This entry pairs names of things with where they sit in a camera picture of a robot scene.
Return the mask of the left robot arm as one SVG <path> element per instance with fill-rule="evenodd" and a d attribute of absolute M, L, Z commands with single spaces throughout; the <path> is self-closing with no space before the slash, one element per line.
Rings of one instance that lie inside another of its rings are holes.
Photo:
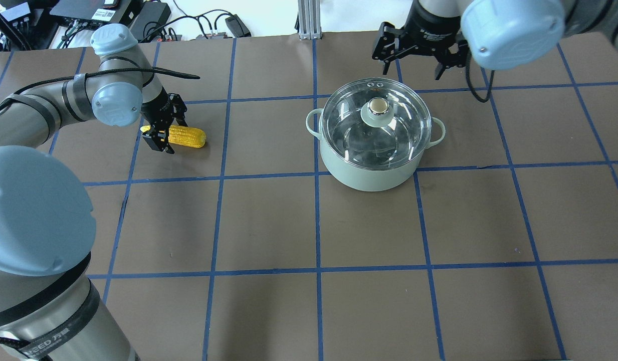
<path fill-rule="evenodd" d="M 0 347 L 17 360 L 140 360 L 87 276 L 97 225 L 78 176 L 40 147 L 66 126 L 133 125 L 152 150 L 173 153 L 187 107 L 121 24 L 90 39 L 96 72 L 26 85 L 0 103 Z"/>

